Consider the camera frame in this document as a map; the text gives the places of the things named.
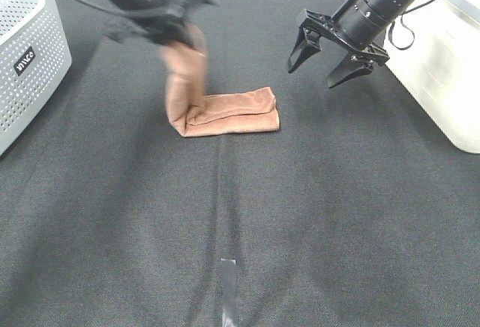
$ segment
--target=cable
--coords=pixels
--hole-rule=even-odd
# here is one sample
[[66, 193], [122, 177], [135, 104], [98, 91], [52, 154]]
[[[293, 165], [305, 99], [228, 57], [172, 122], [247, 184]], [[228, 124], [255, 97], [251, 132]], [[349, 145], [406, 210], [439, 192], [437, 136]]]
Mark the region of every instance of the cable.
[[112, 14], [114, 16], [125, 17], [125, 18], [148, 18], [148, 17], [161, 17], [165, 15], [167, 10], [170, 8], [170, 4], [172, 0], [170, 0], [167, 7], [158, 7], [158, 8], [149, 8], [145, 10], [111, 10], [109, 8], [105, 8], [99, 6], [98, 4], [92, 3], [87, 0], [74, 0], [75, 2], [79, 2], [82, 5], [88, 6], [90, 8], [94, 8], [95, 10], [105, 12], [107, 14]]
[[429, 5], [430, 3], [432, 2], [435, 2], [436, 0], [430, 0], [428, 2], [425, 2], [424, 4], [420, 4], [419, 6], [417, 7], [414, 7], [412, 9], [409, 9], [409, 10], [406, 10], [405, 12], [403, 12], [401, 15], [400, 15], [400, 24], [405, 28], [405, 29], [408, 29], [411, 33], [412, 33], [412, 43], [410, 43], [408, 46], [405, 46], [405, 47], [399, 47], [397, 45], [395, 45], [395, 43], [393, 42], [393, 28], [395, 27], [395, 21], [393, 21], [390, 25], [390, 29], [388, 30], [388, 40], [390, 41], [391, 45], [393, 47], [395, 47], [397, 50], [400, 50], [400, 51], [404, 51], [404, 50], [408, 50], [411, 46], [413, 46], [413, 44], [415, 43], [415, 32], [409, 28], [407, 25], [405, 25], [404, 23], [404, 15], [406, 14], [409, 14], [409, 13], [412, 13], [413, 11], [417, 11], [419, 10], [420, 8], [423, 8], [425, 7], [426, 5]]

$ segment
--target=towel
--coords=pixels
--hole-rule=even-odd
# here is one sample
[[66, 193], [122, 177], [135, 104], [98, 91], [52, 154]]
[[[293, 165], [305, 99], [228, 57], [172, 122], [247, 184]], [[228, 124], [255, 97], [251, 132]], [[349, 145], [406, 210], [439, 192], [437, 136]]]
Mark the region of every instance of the towel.
[[194, 48], [173, 41], [159, 49], [169, 70], [165, 93], [169, 123], [183, 137], [277, 131], [280, 119], [270, 87], [206, 95], [206, 40], [195, 25], [189, 29]]

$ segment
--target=tape strip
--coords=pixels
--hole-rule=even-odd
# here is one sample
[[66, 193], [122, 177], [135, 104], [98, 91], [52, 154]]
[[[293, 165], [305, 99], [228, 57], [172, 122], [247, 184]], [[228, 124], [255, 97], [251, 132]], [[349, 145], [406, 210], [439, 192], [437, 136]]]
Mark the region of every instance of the tape strip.
[[237, 310], [237, 277], [236, 261], [222, 259], [222, 299], [223, 299], [223, 327], [238, 327], [239, 312]]

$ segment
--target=cloth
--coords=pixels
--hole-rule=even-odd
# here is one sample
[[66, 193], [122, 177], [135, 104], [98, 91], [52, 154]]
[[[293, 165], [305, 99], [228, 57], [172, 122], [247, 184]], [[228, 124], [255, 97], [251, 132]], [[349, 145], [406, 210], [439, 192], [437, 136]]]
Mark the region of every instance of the cloth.
[[189, 29], [195, 49], [172, 42], [159, 51], [169, 69], [165, 94], [169, 123], [183, 137], [277, 131], [280, 119], [270, 87], [206, 95], [206, 40], [195, 25]]

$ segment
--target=black fabric surface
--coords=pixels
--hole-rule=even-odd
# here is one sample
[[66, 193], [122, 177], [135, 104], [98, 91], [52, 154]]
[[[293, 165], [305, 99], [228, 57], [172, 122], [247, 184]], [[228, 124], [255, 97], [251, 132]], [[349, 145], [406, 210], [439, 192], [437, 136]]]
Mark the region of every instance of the black fabric surface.
[[73, 66], [0, 160], [0, 326], [220, 326], [222, 258], [242, 327], [479, 324], [479, 156], [386, 68], [328, 90], [331, 43], [286, 72], [297, 14], [340, 0], [199, 11], [208, 93], [271, 86], [281, 130], [198, 139], [155, 46], [57, 2]]

